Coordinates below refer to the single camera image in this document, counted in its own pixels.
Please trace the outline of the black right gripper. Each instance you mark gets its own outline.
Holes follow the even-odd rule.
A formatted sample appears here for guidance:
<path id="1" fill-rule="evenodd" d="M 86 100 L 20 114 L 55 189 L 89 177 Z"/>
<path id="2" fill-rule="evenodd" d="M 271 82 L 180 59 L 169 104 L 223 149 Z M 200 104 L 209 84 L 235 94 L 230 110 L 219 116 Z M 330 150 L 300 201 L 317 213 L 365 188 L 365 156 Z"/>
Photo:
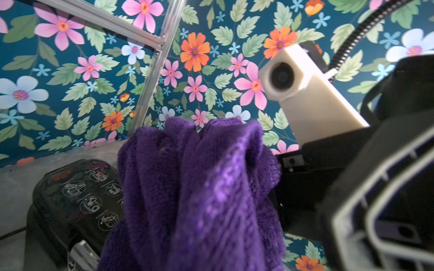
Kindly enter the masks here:
<path id="1" fill-rule="evenodd" d="M 305 143 L 276 158 L 281 177 L 271 200 L 283 231 L 319 240 L 319 210 L 331 270 L 433 270 L 433 111 Z"/>

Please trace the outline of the purple microfiber cloth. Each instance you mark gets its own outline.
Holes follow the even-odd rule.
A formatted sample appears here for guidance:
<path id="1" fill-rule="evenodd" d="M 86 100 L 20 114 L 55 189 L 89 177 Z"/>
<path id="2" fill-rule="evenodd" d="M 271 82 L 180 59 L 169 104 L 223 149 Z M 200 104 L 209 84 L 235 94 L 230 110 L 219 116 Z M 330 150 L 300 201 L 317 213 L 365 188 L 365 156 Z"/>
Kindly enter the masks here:
<path id="1" fill-rule="evenodd" d="M 181 117 L 138 129 L 118 153 L 124 218 L 101 271 L 282 271 L 283 230 L 269 199 L 281 167 L 256 122 Z"/>

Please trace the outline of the black capsule coffee machine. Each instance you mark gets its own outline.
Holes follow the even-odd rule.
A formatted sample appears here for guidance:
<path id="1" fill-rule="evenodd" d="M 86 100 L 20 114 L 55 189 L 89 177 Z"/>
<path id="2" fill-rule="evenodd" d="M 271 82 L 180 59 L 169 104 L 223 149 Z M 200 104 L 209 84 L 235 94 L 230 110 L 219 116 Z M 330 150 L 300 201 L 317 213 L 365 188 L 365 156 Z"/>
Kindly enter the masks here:
<path id="1" fill-rule="evenodd" d="M 45 174 L 27 213 L 24 270 L 97 270 L 123 206 L 118 173 L 105 161 L 81 159 Z"/>

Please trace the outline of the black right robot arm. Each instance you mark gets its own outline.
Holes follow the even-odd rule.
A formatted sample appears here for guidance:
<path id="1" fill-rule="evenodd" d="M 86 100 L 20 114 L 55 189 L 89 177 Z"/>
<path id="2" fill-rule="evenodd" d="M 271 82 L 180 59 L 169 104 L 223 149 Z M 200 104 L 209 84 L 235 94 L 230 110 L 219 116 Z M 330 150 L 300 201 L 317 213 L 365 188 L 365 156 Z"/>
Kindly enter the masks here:
<path id="1" fill-rule="evenodd" d="M 381 3 L 326 63 L 312 41 L 259 72 L 300 145 L 278 156 L 272 192 L 284 229 L 317 239 L 329 271 L 434 268 L 434 43 L 404 33 L 354 108 L 333 85 L 361 39 L 409 1 Z"/>

